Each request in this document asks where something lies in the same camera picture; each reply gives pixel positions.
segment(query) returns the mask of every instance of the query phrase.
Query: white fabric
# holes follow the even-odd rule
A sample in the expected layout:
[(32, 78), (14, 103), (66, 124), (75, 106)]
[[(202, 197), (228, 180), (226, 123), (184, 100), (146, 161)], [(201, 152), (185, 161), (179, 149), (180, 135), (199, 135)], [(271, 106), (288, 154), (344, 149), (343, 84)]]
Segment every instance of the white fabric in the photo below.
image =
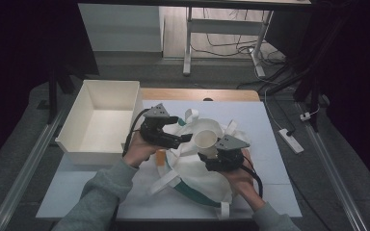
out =
[[(203, 130), (213, 131), (218, 138), (222, 138), (224, 134), (229, 134), (242, 141), (248, 141), (243, 133), (236, 130), (237, 123), (230, 121), (228, 126), (219, 124), (217, 121), (210, 118), (198, 118), (197, 110), (188, 110), (185, 115), (187, 124), (183, 127), (178, 124), (166, 125), (164, 131), (166, 133), (181, 136), (184, 134), (197, 134)], [(203, 193), (213, 201), (221, 202), (222, 208), (218, 218), (229, 217), (229, 204), (232, 202), (233, 192), (228, 181), (218, 172), (208, 171), (205, 163), (198, 156), (198, 149), (195, 146), (194, 138), (189, 142), (184, 142), (177, 149), (170, 149), (166, 152), (169, 169), (174, 173), (169, 172), (162, 176), (166, 178), (154, 183), (153, 192), (158, 192), (170, 183), (171, 180), (180, 177), (192, 189)]]

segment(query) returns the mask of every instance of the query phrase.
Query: dark background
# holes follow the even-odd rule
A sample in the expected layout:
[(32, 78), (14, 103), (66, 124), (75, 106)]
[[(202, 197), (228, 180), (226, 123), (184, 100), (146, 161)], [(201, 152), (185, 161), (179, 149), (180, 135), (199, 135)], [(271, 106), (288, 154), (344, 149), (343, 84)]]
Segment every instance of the dark background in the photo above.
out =
[[(317, 14), (303, 23), (309, 28), (303, 46), (287, 53), (305, 53), (318, 40), (320, 25), (330, 25)], [(76, 3), (0, 2), (0, 147), (28, 105), (30, 90), (65, 64), (98, 73)], [(322, 72), (328, 115), (370, 170), (370, 0), (358, 1)]]
[(78, 6), (72, 1), (0, 1), (0, 147), (35, 86), (72, 66), (98, 74)]

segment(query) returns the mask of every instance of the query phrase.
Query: human hand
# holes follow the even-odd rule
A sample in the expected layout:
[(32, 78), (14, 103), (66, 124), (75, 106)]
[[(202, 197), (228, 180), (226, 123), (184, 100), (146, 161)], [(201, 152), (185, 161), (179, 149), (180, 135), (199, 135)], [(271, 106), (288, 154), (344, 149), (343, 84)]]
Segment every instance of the human hand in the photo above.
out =
[(158, 149), (165, 149), (164, 147), (152, 145), (144, 141), (140, 132), (135, 132), (131, 139), (130, 146), (127, 153), (122, 158), (128, 165), (138, 167), (143, 161), (149, 159), (149, 156), (154, 154)]
[[(242, 153), (245, 156), (243, 165), (248, 169), (252, 169), (253, 163), (251, 161), (251, 154), (249, 153), (249, 150), (242, 149)], [(254, 188), (253, 177), (250, 174), (241, 168), (232, 171), (220, 171), (219, 173), (227, 179), (230, 186), (237, 193), (241, 194), (245, 198), (254, 211), (257, 211), (265, 205), (265, 202), (260, 198), (259, 194)]]

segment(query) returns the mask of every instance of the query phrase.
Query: metal rail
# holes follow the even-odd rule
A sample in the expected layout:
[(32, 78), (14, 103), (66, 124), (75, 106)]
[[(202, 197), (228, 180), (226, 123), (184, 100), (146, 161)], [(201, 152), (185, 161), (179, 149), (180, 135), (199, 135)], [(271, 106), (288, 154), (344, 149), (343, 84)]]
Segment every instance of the metal rail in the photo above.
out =
[(327, 176), (330, 179), (332, 187), (335, 190), (338, 198), (343, 204), (345, 213), (347, 214), (348, 220), (356, 231), (366, 231), (368, 230), (366, 223), (354, 202), (353, 197), (347, 189), (343, 179), (341, 178), (340, 173), (338, 172), (329, 151), (324, 145), (323, 140), (320, 137), (319, 133), (316, 133), (312, 126), (306, 122), (305, 129), (307, 130), (308, 135), (317, 151), (317, 154), (320, 158), (321, 163), (323, 164), (324, 169), (326, 170)]
[(10, 222), (22, 195), (26, 191), (32, 176), (40, 162), (41, 157), (50, 143), (60, 121), (66, 115), (66, 105), (58, 112), (51, 124), (47, 124), (40, 134), (38, 141), (33, 147), (28, 159), (17, 175), (14, 183), (0, 207), (0, 230), (5, 230)]

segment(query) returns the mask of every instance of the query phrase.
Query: white plastic part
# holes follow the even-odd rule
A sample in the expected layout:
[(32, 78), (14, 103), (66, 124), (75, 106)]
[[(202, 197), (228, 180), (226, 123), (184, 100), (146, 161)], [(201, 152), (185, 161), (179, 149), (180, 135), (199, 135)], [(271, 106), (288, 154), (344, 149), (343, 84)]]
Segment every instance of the white plastic part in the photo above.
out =
[(180, 180), (178, 180), (178, 172), (176, 172), (175, 170), (171, 170), (167, 174), (162, 176), (159, 180), (155, 181), (154, 184), (152, 184), (152, 186), (149, 188), (149, 193), (155, 194), (162, 191), (174, 179), (177, 179), (175, 184), (177, 185), (180, 182)]
[(294, 139), (293, 136), (287, 136), (287, 129), (281, 129), (278, 131), (281, 137), (287, 142), (287, 144), (293, 149), (296, 154), (299, 154), (304, 151), (302, 146)]
[(188, 109), (185, 112), (185, 122), (186, 123), (191, 123), (195, 120), (197, 120), (199, 117), (199, 111), (195, 109)]
[(228, 219), (230, 217), (230, 204), (221, 202), (221, 208), (216, 209), (216, 216), (218, 219)]
[(198, 152), (207, 156), (207, 158), (216, 158), (218, 150), (215, 147), (218, 137), (213, 131), (203, 130), (195, 135), (195, 145), (198, 148)]
[(309, 120), (311, 118), (311, 114), (310, 113), (304, 113), (304, 114), (301, 114), (300, 115), (300, 119), (302, 121), (306, 121), (306, 120)]
[(231, 120), (229, 122), (229, 125), (227, 125), (227, 128), (225, 129), (225, 134), (228, 134), (230, 136), (234, 136), (237, 128), (237, 122), (235, 120)]

